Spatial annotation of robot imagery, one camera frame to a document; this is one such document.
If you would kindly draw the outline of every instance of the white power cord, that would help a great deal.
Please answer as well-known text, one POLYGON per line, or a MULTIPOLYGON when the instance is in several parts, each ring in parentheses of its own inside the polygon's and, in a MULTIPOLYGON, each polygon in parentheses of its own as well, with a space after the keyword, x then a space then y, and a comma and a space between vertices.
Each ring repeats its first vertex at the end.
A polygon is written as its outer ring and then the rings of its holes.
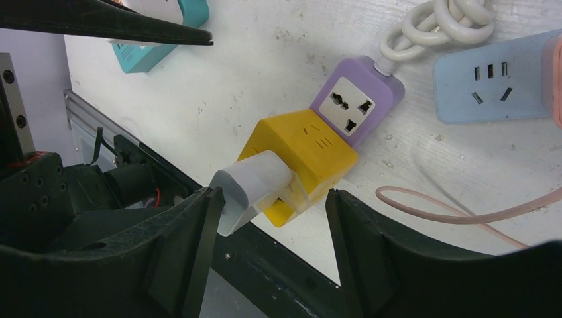
POLYGON ((494 32, 494 17, 491 0, 433 0, 418 5, 401 23, 382 34, 382 56, 374 67, 390 76, 396 69, 396 62, 414 59, 428 46, 452 40, 463 44, 484 42, 494 32), (398 37, 395 47, 391 48, 398 37))

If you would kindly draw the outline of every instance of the universal socket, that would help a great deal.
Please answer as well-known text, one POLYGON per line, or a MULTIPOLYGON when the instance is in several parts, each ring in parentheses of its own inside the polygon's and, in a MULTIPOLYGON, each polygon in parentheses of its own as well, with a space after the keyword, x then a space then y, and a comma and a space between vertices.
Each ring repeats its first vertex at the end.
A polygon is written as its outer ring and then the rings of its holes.
POLYGON ((404 85, 384 76, 368 56, 342 60, 310 109, 356 148, 404 97, 404 85))
POLYGON ((542 55, 560 30, 491 44, 437 59, 435 110, 444 123, 546 117, 542 55))

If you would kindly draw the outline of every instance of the screw hole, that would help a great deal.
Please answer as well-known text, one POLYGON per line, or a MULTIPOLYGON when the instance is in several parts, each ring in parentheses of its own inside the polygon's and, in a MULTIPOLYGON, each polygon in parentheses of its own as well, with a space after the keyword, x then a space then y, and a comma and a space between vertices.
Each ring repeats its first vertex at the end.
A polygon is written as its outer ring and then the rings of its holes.
POLYGON ((81 248, 80 251, 85 252, 88 250, 101 250, 102 248, 106 247, 107 244, 104 242, 94 242, 91 244, 86 245, 85 247, 81 248))
POLYGON ((43 177, 37 178, 37 181, 35 182, 35 186, 43 187, 44 185, 45 185, 45 179, 43 177))
POLYGON ((2 75, 8 84, 12 84, 15 81, 14 73, 11 70, 5 70, 2 75))
POLYGON ((29 184, 29 180, 30 180, 29 175, 26 173, 23 173, 19 178, 20 183, 24 186, 29 184))
POLYGON ((49 197, 47 195, 43 195, 41 198, 41 206, 47 207, 49 205, 49 197))
POLYGON ((22 115, 19 115, 18 117, 16 117, 16 125, 19 128, 23 128, 27 125, 27 120, 22 115))
POLYGON ((36 203, 31 203, 31 205, 29 206, 29 212, 31 212, 32 214, 35 214, 37 212, 37 204, 36 203))

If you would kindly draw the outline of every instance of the power strip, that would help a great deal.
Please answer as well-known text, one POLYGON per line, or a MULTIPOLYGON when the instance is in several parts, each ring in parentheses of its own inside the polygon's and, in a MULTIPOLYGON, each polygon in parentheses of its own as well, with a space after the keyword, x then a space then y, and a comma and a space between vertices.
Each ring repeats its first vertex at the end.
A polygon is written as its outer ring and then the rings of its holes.
POLYGON ((548 117, 542 56, 562 30, 491 44, 437 59, 435 108, 447 124, 548 117))

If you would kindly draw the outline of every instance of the white plug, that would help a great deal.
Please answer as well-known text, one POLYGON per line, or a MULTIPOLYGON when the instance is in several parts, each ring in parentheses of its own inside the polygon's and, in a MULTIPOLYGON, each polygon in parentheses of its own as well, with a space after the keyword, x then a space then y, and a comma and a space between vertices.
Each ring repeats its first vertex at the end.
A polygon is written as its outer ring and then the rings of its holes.
MULTIPOLYGON (((184 23, 184 14, 182 13, 178 0, 113 0, 113 2, 116 2, 147 17, 160 19, 179 25, 184 23)), ((107 41, 113 44, 148 46, 161 45, 160 43, 117 40, 114 38, 108 38, 107 41)))
POLYGON ((292 178, 293 171, 269 150, 217 171, 209 187, 221 187, 226 201, 217 232, 226 237, 269 208, 292 178))

